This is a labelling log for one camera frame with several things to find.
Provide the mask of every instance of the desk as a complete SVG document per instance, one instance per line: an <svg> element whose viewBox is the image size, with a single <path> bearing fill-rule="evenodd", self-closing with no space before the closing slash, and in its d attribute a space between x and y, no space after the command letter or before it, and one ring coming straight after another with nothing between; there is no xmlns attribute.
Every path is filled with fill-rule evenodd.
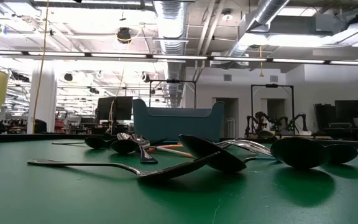
<svg viewBox="0 0 358 224"><path fill-rule="evenodd" d="M203 167L150 185L113 167L51 168L26 161L114 161L155 170L189 159L156 152L158 164L142 165L138 154L117 156L53 141L0 143L0 224L358 224L358 158L306 173L272 161L250 161L246 170L231 175ZM240 158L247 153L230 150Z"/></svg>

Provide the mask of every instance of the pipe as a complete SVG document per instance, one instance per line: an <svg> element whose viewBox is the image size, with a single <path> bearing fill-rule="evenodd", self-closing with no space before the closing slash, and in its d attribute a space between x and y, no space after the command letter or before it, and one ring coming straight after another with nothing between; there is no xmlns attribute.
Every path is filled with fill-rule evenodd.
<svg viewBox="0 0 358 224"><path fill-rule="evenodd" d="M208 14L207 14L206 20L204 22L203 30L201 31L201 36L200 36L200 40L198 41L196 54L201 53L201 48L203 47L204 38L205 38L206 32L208 31L209 22L211 21L212 13L214 11L214 6L215 6L215 0L210 1L209 6L208 6Z"/></svg>
<svg viewBox="0 0 358 224"><path fill-rule="evenodd" d="M246 33L255 27L270 23L277 14L290 2L290 0L261 0L255 10L255 16L247 26L245 34L226 54L228 57L241 57L249 47Z"/></svg>
<svg viewBox="0 0 358 224"><path fill-rule="evenodd" d="M186 2L176 1L156 1L154 2L155 12L158 15L158 36L160 38L182 39L185 35L186 27ZM160 41L163 54L183 55L185 53L185 43L175 40ZM185 65L182 63L167 62L165 65L165 78L184 80ZM183 90L181 85L167 85L169 102L171 107L180 105L178 90Z"/></svg>
<svg viewBox="0 0 358 224"><path fill-rule="evenodd" d="M218 24L218 20L220 18L219 15L222 14L223 6L224 6L225 2L226 2L226 0L221 0L219 2L218 9L216 10L216 13L215 13L214 21L213 21L213 23L211 25L211 29L209 30L208 37L207 37L205 45L204 45L204 49L203 49L203 53L202 53L203 55L206 54L206 52L208 50L208 47L209 47L209 44L211 43L212 36L214 35L216 25Z"/></svg>

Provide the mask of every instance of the blue plastic container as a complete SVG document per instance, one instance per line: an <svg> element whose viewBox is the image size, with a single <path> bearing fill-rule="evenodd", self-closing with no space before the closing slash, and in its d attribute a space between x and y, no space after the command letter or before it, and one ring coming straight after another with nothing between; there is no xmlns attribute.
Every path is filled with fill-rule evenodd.
<svg viewBox="0 0 358 224"><path fill-rule="evenodd" d="M143 100L133 100L135 133L150 141L168 138L179 141L179 134L191 134L218 142L224 119L224 103L212 109L149 108Z"/></svg>

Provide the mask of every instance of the green table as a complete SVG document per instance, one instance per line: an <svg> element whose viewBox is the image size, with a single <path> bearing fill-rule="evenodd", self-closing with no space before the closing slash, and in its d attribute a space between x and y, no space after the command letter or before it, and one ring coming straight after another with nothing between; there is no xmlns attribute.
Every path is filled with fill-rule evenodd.
<svg viewBox="0 0 358 224"><path fill-rule="evenodd" d="M158 164L142 165L136 154L118 156L51 142L0 143L0 224L358 224L358 158L308 172L272 161L250 161L246 170L231 175L203 167L150 185L113 167L51 168L28 166L26 161L122 162L155 170L189 159L156 152ZM246 153L230 150L240 158Z"/></svg>

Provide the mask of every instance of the workbench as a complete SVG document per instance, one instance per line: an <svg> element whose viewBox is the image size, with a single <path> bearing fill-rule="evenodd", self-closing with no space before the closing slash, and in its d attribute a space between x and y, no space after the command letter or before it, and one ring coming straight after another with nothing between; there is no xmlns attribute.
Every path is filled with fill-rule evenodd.
<svg viewBox="0 0 358 224"><path fill-rule="evenodd" d="M0 143L0 224L358 224L358 157L346 165L309 171L274 161L250 161L236 174L205 166L162 184L147 184L114 167L52 168L26 162L121 162L156 170L190 159L153 152L159 163L142 165L139 154L120 156L85 145L52 145L54 141L78 140ZM249 153L228 151L238 158Z"/></svg>

